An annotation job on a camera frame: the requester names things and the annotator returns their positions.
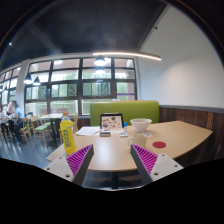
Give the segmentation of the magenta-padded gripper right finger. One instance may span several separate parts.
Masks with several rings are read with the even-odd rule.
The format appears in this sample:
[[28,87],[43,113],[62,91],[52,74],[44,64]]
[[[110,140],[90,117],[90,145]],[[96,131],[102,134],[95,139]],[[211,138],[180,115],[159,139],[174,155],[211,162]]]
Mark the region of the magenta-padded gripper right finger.
[[150,184],[182,169],[182,166],[167,154],[155,154],[150,150],[132,144],[130,154],[137,166],[141,181]]

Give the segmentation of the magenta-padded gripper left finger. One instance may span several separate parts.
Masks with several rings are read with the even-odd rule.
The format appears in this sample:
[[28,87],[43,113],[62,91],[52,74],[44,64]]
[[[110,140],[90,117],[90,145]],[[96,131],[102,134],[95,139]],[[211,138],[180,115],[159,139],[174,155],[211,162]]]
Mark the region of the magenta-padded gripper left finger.
[[93,155],[90,144],[69,156],[58,156],[44,170],[81,186]]

